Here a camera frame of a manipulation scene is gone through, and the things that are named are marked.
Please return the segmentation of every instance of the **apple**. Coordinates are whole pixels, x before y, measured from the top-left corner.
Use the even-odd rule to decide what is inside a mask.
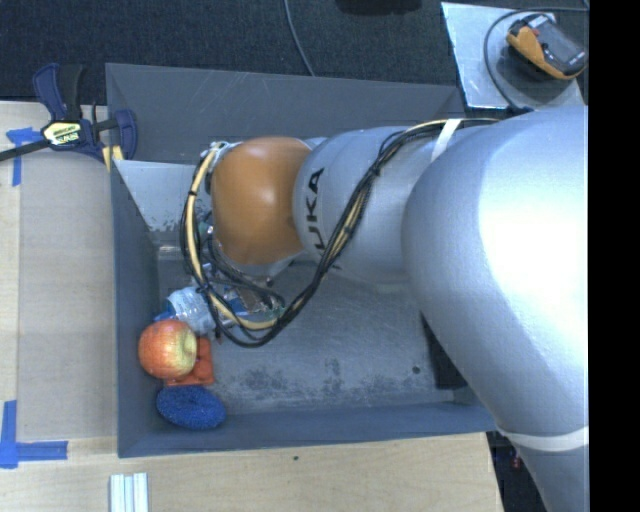
[[[184,377],[196,364],[198,340],[188,324],[177,319],[147,326],[138,341],[138,358],[147,373],[159,379]]]

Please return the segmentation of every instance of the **blue sponge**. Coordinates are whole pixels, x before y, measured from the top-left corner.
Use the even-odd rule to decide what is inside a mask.
[[[156,407],[164,419],[191,430],[215,428],[227,417],[222,402],[204,386],[167,386],[160,390]]]

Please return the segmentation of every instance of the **yellow label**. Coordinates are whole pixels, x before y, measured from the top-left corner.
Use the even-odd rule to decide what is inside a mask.
[[[80,130],[78,123],[52,123],[43,135],[51,144],[62,146],[80,139]]]

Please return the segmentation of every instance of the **black carpet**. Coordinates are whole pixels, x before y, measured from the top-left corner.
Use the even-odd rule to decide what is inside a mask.
[[[504,8],[582,8],[580,0],[485,0]],[[34,100],[45,64],[83,64],[83,104],[106,104],[107,62],[457,85],[433,0],[0,0],[0,99]],[[288,15],[302,48],[296,46]],[[588,47],[589,16],[558,13]],[[578,79],[589,102],[589,70]],[[544,512],[526,468],[488,435],[507,512]]]

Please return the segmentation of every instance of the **table surface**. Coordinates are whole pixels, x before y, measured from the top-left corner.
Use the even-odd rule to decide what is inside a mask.
[[[11,147],[8,129],[28,125],[7,126],[16,122],[7,106],[0,102],[0,150]],[[12,172],[13,162],[0,163],[0,401],[16,399],[18,382],[21,189]],[[65,461],[0,469],[0,508],[103,511],[109,476],[137,472],[148,474],[154,512],[503,511],[482,433],[138,459],[118,459],[115,437],[69,439]]]

